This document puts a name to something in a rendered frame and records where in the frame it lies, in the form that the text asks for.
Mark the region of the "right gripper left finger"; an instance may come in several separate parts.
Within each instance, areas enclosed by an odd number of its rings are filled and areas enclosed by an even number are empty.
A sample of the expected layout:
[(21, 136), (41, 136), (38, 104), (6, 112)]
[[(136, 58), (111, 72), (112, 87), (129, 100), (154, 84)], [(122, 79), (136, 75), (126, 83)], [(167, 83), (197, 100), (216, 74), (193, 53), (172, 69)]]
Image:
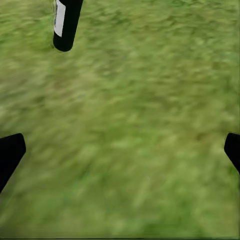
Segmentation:
[(26, 153), (22, 133), (0, 138), (0, 193)]

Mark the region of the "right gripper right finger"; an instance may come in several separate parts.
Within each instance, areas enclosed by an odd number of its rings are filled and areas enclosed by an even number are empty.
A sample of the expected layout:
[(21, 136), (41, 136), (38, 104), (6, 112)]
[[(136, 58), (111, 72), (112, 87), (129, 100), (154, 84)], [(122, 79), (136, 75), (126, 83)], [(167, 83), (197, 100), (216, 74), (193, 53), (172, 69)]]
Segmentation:
[(240, 173), (240, 135), (228, 133), (224, 151)]

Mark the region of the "pesticide atomizer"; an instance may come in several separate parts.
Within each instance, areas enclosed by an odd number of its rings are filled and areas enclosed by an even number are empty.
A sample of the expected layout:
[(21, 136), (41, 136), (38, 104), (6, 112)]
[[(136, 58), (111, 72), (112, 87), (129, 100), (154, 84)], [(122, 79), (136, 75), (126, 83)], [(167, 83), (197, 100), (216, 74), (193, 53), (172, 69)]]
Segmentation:
[(53, 44), (60, 52), (72, 49), (83, 0), (56, 0)]

